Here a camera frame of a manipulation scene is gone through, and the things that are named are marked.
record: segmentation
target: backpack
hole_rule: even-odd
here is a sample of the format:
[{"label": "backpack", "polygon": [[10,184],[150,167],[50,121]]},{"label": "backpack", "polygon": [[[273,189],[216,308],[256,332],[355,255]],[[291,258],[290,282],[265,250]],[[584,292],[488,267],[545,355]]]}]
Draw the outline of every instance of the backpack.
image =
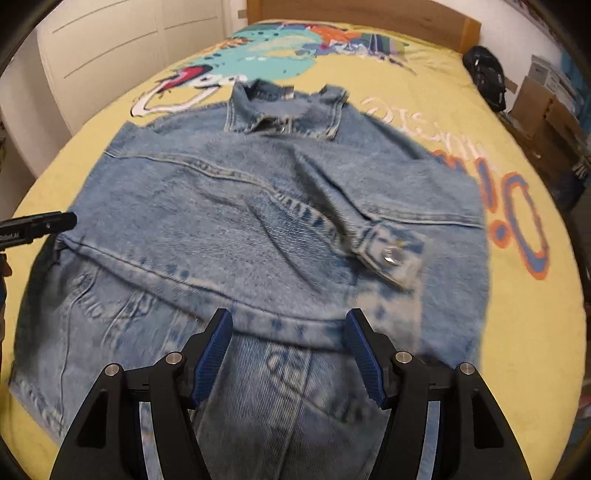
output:
[{"label": "backpack", "polygon": [[506,108],[506,88],[501,62],[488,48],[481,46],[468,50],[464,54],[462,62],[492,111],[502,112]]}]

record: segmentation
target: yellow bedsheet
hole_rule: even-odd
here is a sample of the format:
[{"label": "yellow bedsheet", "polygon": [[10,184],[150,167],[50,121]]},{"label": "yellow bedsheet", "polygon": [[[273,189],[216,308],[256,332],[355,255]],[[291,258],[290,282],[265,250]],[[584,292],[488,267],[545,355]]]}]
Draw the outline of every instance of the yellow bedsheet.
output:
[{"label": "yellow bedsheet", "polygon": [[[359,110],[400,129],[481,185],[491,275],[481,371],[532,478],[547,480],[570,433],[584,367],[582,292],[564,225],[457,53],[385,31],[339,27],[253,25],[154,76],[82,128],[33,186],[17,216],[67,209],[126,121],[144,125],[164,112],[225,100],[236,78],[263,77],[305,92],[327,83],[342,86]],[[48,478],[57,446],[10,397],[7,381],[20,300],[40,246],[36,241],[8,252],[14,276],[7,282],[0,390],[2,435],[34,479]]]}]

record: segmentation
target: hand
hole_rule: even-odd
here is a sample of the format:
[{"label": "hand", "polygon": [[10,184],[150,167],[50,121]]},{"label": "hand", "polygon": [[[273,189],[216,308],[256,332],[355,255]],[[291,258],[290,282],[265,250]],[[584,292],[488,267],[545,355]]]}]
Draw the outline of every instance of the hand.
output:
[{"label": "hand", "polygon": [[[6,284],[4,283],[4,277],[10,277],[12,275],[12,270],[7,263],[6,254],[0,254],[0,281],[2,285],[0,286],[3,289],[3,292],[6,292]],[[2,301],[2,305],[0,305],[0,345],[4,340],[4,309],[6,304]]]}]

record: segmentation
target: printed graphic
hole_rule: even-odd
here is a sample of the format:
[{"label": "printed graphic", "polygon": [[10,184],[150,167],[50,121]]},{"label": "printed graphic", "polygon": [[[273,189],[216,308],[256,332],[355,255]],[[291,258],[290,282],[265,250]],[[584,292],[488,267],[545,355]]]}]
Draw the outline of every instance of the printed graphic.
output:
[{"label": "printed graphic", "polygon": [[[376,97],[366,98],[361,105],[369,107],[366,113],[376,116],[423,144],[425,141],[440,144],[441,148],[433,150],[433,155],[452,170],[475,177],[480,186],[482,204],[486,210],[491,214],[504,216],[500,219],[489,219],[488,237],[492,244],[505,249],[511,244],[512,239],[515,239],[519,256],[529,274],[536,280],[546,278],[550,268],[550,246],[544,233],[542,220],[529,193],[529,185],[521,175],[511,172],[500,180],[498,176],[495,178],[491,165],[486,159],[486,151],[479,143],[474,143],[465,135],[458,136],[443,131],[436,121],[431,122],[423,118],[421,112],[410,114],[407,109],[387,105]],[[518,192],[521,192],[526,205],[530,208],[541,245],[539,251],[533,250],[530,244],[533,239],[528,241],[519,225],[519,217],[515,211]],[[499,208],[501,204],[499,195],[504,206],[503,210]]]},{"label": "printed graphic", "polygon": [[[318,56],[358,55],[412,71],[405,65],[407,43],[379,34],[322,24],[263,23],[250,25],[161,79],[131,109],[132,116],[181,112],[202,102],[223,85],[262,78],[272,82],[297,77],[316,63]],[[178,87],[198,92],[189,100],[153,105],[154,99]]]}]

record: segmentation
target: screw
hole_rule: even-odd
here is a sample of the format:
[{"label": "screw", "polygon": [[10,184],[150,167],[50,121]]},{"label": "screw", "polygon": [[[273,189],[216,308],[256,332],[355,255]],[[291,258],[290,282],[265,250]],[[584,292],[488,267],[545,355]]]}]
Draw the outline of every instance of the screw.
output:
[{"label": "screw", "polygon": [[119,365],[117,364],[110,364],[107,365],[107,367],[105,368],[105,375],[112,377],[113,375],[116,375],[117,373],[119,373]]},{"label": "screw", "polygon": [[410,353],[408,353],[408,352],[402,352],[401,351],[401,352],[396,353],[396,357],[395,358],[400,363],[407,364],[407,363],[409,363],[413,359],[413,356]]},{"label": "screw", "polygon": [[170,365],[176,365],[183,359],[183,356],[178,352],[169,353],[166,356],[166,363]]},{"label": "screw", "polygon": [[468,362],[464,362],[460,364],[460,371],[463,374],[472,375],[476,371],[476,368],[474,367],[474,365],[469,364]]}]

